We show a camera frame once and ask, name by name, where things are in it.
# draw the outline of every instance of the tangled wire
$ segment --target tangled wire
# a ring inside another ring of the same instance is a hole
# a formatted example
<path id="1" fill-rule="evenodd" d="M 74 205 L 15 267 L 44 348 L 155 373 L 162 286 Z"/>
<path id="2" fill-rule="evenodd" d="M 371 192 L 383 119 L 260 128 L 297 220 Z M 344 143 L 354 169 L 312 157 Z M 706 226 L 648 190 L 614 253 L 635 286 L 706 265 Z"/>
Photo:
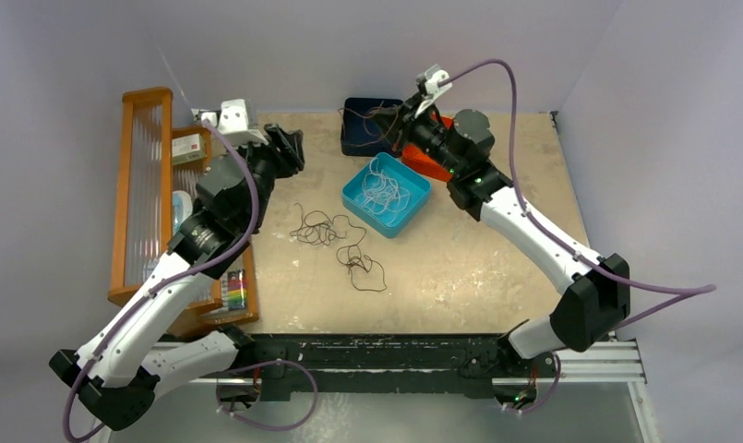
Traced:
<path id="1" fill-rule="evenodd" d="M 360 242 L 366 238 L 368 230 L 363 226 L 355 226 L 350 221 L 349 217 L 344 214 L 338 214 L 332 218 L 322 210 L 312 210 L 311 212 L 305 213 L 303 206 L 300 203 L 295 203 L 300 208 L 300 226 L 290 232 L 290 236 L 294 237 L 298 242 L 305 243 L 312 246 L 330 246 L 336 240 L 345 240 L 348 232 L 339 233 L 335 229 L 336 220 L 339 218 L 346 219 L 347 224 L 351 229 L 356 231 L 362 231 L 363 234 L 356 242 L 351 245 L 344 245 L 336 249 L 336 260 L 347 269 L 349 273 L 350 284 L 357 291 L 370 291 L 375 293 L 381 293 L 388 289 L 388 284 L 385 282 L 385 267 L 381 263 L 374 260 L 367 254 L 363 254 L 360 249 Z M 316 222 L 309 222 L 309 217 L 314 219 L 318 217 Z M 354 274 L 359 269 L 365 274 L 371 273 L 374 265 L 379 266 L 382 270 L 382 288 L 366 288 L 358 287 L 354 281 Z"/>

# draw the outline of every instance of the white wall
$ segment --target white wall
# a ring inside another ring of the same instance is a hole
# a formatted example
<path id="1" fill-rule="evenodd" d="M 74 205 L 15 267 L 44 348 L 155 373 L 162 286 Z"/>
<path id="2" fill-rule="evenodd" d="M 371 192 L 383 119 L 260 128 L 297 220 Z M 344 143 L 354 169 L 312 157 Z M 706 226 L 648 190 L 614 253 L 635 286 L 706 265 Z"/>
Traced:
<path id="1" fill-rule="evenodd" d="M 0 0 L 0 442 L 64 441 L 47 364 L 115 311 L 121 94 L 166 82 L 126 0 Z"/>
<path id="2" fill-rule="evenodd" d="M 521 108 L 563 104 L 620 0 L 136 0 L 194 106 L 244 97 L 267 110 L 336 109 L 350 96 L 407 98 L 434 63 L 503 57 Z M 440 99 L 509 107 L 501 71 Z"/>
<path id="3" fill-rule="evenodd" d="M 623 330 L 667 441 L 743 441 L 743 1 L 624 2 L 559 117 L 592 244 L 719 286 Z"/>

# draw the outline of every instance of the speckled table surface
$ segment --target speckled table surface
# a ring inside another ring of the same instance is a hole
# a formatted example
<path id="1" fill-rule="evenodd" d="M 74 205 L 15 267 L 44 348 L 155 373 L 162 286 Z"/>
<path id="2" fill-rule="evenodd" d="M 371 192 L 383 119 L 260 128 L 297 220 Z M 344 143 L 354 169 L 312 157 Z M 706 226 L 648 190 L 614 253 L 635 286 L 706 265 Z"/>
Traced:
<path id="1" fill-rule="evenodd" d="M 497 145 L 491 160 L 505 174 L 509 116 L 490 114 Z M 501 332 L 549 313 L 558 295 L 545 275 L 501 234 L 455 208 L 444 183 L 432 181 L 431 198 L 409 225 L 388 239 L 369 229 L 364 254 L 386 271 L 387 290 L 358 292 L 336 248 L 301 244 L 290 236 L 300 225 L 300 203 L 330 216 L 349 214 L 343 186 L 368 158 L 341 153 L 336 113 L 263 114 L 260 123 L 304 131 L 306 168 L 276 182 L 265 222 L 253 237 L 261 320 L 248 332 L 462 333 Z M 547 114 L 523 114 L 516 160 L 526 197 L 545 216 L 585 241 L 581 215 L 556 130 Z M 353 215 L 355 224 L 363 224 Z M 337 221 L 337 229 L 345 227 Z M 381 275 L 358 273 L 358 285 L 378 287 Z"/>

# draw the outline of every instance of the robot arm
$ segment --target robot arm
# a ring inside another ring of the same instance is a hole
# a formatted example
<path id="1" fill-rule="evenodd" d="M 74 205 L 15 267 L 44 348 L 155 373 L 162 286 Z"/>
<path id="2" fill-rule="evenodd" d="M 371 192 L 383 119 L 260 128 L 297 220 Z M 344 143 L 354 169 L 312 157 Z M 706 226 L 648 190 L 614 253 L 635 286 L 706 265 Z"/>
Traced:
<path id="1" fill-rule="evenodd" d="M 264 134 L 250 118 L 244 101 L 222 104 L 219 131 L 246 159 L 258 197 L 261 225 L 277 178 L 286 178 L 304 167 L 303 133 L 287 133 L 265 125 Z M 50 361 L 53 371 L 77 393 L 86 408 L 113 430 L 135 423 L 153 402 L 187 381 L 234 367 L 249 339 L 237 329 L 214 331 L 162 353 L 150 353 L 154 343 L 195 297 L 219 279 L 247 248 L 226 258 L 241 241 L 251 223 L 251 194 L 246 177 L 232 156 L 210 162 L 199 179 L 195 212 L 184 220 L 159 257 L 151 275 L 131 300 L 93 339 L 76 351 L 62 350 Z M 156 294 L 150 290 L 163 280 L 202 266 L 201 272 L 173 281 Z M 101 341 L 106 347 L 94 355 Z"/>
<path id="2" fill-rule="evenodd" d="M 505 337 L 502 348 L 509 358 L 534 358 L 561 348 L 583 352 L 629 315 L 629 287 L 602 276 L 568 255 L 553 238 L 528 219 L 512 187 L 512 181 L 488 159 L 494 145 L 488 119 L 475 110 L 462 110 L 446 128 L 438 119 L 436 98 L 447 90 L 439 82 L 447 73 L 433 66 L 418 78 L 419 91 L 395 108 L 372 116 L 383 134 L 401 146 L 413 143 L 428 157 L 452 173 L 450 197 L 459 209 L 508 238 L 528 257 L 561 294 L 550 316 L 529 321 Z M 531 204 L 533 213 L 555 237 L 572 245 L 581 255 L 621 277 L 629 265 L 619 257 L 601 257 L 581 245 Z"/>

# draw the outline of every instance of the orange box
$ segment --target orange box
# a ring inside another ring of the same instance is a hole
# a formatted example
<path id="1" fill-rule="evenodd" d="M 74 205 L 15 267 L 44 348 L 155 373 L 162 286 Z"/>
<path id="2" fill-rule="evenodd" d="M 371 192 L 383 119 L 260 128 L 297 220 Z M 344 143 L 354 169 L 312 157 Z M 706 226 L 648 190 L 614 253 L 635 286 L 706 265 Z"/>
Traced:
<path id="1" fill-rule="evenodd" d="M 452 119 L 449 117 L 442 117 L 442 123 L 444 123 L 446 127 L 451 127 Z M 448 182 L 450 178 L 452 178 L 452 174 L 439 166 L 438 163 L 431 160 L 427 155 L 425 155 L 411 143 L 407 144 L 403 148 L 401 162 L 412 168 L 418 174 L 425 175 L 426 177 L 436 178 L 440 182 Z"/>

